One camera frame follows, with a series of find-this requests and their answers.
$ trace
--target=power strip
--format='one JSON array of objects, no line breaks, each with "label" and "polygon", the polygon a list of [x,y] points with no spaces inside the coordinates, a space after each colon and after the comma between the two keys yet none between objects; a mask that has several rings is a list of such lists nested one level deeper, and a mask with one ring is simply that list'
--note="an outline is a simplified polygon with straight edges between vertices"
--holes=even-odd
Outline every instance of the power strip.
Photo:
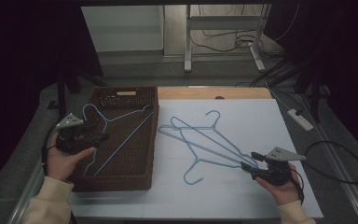
[{"label": "power strip", "polygon": [[294,109],[291,109],[287,111],[287,114],[294,119],[297,124],[299,124],[306,132],[313,129],[313,126],[301,115],[296,115],[296,111]]}]

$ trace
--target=human hand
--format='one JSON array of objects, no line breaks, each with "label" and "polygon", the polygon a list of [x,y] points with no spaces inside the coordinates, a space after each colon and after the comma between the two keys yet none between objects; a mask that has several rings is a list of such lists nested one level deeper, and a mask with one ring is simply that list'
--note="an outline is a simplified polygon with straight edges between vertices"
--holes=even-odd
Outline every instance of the human hand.
[{"label": "human hand", "polygon": [[64,153],[58,150],[56,145],[57,134],[51,137],[48,149],[48,176],[54,179],[65,181],[75,170],[78,162],[91,155],[94,147],[89,147],[75,155]]},{"label": "human hand", "polygon": [[[292,170],[291,171],[292,178],[298,183],[296,167],[290,162],[289,162],[289,167]],[[292,203],[292,202],[299,200],[298,191],[297,191],[295,185],[290,181],[288,181],[286,184],[281,185],[281,186],[273,186],[269,182],[267,182],[266,180],[264,180],[260,177],[257,177],[255,179],[255,181],[261,187],[265,188],[272,194],[277,205]]]}]

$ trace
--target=person's left hand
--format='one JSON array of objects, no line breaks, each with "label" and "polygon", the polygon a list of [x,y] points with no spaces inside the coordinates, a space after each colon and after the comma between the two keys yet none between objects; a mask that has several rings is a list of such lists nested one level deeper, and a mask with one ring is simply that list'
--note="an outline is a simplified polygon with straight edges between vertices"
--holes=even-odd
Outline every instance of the person's left hand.
[{"label": "person's left hand", "polygon": [[94,147],[89,147],[75,155],[61,152],[55,147],[57,134],[51,137],[48,150],[48,177],[65,181],[75,170],[78,162],[90,156]]}]

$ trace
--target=gray carpet floor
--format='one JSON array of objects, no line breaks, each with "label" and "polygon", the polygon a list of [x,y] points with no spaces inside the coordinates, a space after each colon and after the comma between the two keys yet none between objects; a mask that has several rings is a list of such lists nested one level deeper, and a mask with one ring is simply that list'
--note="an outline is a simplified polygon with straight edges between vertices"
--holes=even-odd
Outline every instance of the gray carpet floor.
[{"label": "gray carpet floor", "polygon": [[[191,73],[184,72],[183,60],[180,58],[147,57],[147,60],[140,58],[116,57],[104,55],[100,61],[103,66],[104,77],[101,80],[111,86],[237,86],[245,87],[260,74],[255,69],[255,64],[249,55],[219,57],[195,57],[193,58],[193,70]],[[266,67],[276,64],[279,59],[264,59]],[[89,81],[79,79],[83,90],[79,94],[67,92],[67,107],[74,108],[84,104],[81,96],[87,99],[87,90],[93,84]],[[289,79],[277,86],[276,89],[291,95],[296,101],[307,109],[309,96],[294,94],[293,84],[296,78]],[[276,89],[277,96],[285,105],[279,104],[282,116],[286,123],[293,143],[299,154],[305,153],[306,148],[320,140],[332,140],[349,148],[358,156],[358,142],[351,133],[342,125],[328,106],[325,99],[320,100],[320,123],[312,121],[310,113],[306,110],[303,116],[310,120],[319,132],[313,130],[305,133],[287,114],[287,106],[296,108],[300,106],[293,99],[287,97]],[[30,178],[31,172],[38,162],[40,146],[48,127],[57,120],[57,111],[47,110],[48,103],[57,100],[56,87],[50,86],[40,94],[40,106],[37,109],[33,121],[30,123],[27,132],[16,147],[12,157],[0,173],[0,223],[8,223],[12,217],[13,209]],[[345,152],[338,152],[338,156],[350,176],[358,178],[358,164]],[[320,169],[334,175],[334,165],[326,156],[324,148],[318,147],[309,154],[309,162]],[[319,205],[321,206],[324,218],[317,220],[318,223],[358,223],[356,213],[348,191],[345,186],[337,181],[325,178],[305,166],[307,176]],[[123,223],[121,220],[90,220],[79,218],[78,223]],[[132,222],[125,223],[153,223],[153,222]],[[235,223],[279,223],[279,220],[243,220]]]}]

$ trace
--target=desk leg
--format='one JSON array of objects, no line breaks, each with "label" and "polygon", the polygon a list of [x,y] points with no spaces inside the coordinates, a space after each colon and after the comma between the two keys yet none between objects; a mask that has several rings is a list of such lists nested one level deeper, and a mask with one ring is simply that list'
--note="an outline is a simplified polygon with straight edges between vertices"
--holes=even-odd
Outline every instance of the desk leg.
[{"label": "desk leg", "polygon": [[186,51],[185,51],[185,72],[191,72],[191,40],[190,40],[190,24],[191,24],[191,5],[186,6]]},{"label": "desk leg", "polygon": [[263,34],[263,29],[264,29],[264,26],[266,25],[267,17],[269,15],[270,6],[271,6],[271,4],[268,4],[268,5],[265,5],[265,7],[264,7],[263,14],[260,17],[260,21],[258,23],[257,30],[255,31],[255,40],[254,40],[253,45],[251,46],[251,52],[252,52],[252,56],[255,60],[255,65],[257,66],[257,70],[260,72],[264,72],[266,70],[266,67],[263,64],[263,61],[261,61],[261,59],[260,59],[258,42],[260,41],[260,37]]}]

